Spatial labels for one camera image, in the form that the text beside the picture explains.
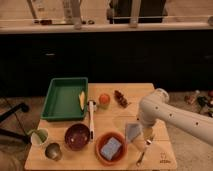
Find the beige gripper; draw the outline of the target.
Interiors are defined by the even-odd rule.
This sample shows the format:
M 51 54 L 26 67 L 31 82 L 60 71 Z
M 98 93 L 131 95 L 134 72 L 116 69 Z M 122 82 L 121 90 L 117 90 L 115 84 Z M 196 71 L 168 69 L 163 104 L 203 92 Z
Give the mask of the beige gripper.
M 133 140 L 133 145 L 137 150 L 143 151 L 154 139 L 153 128 L 142 128 L 141 133 Z

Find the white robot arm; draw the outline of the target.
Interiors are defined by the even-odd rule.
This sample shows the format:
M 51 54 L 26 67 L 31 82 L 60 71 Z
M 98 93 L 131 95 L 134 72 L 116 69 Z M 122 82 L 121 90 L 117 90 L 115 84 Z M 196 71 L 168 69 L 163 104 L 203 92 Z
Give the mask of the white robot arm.
M 213 146 L 213 119 L 174 107 L 168 102 L 169 94 L 162 88 L 139 100 L 137 118 L 145 140 L 153 136 L 157 120 L 162 120 Z

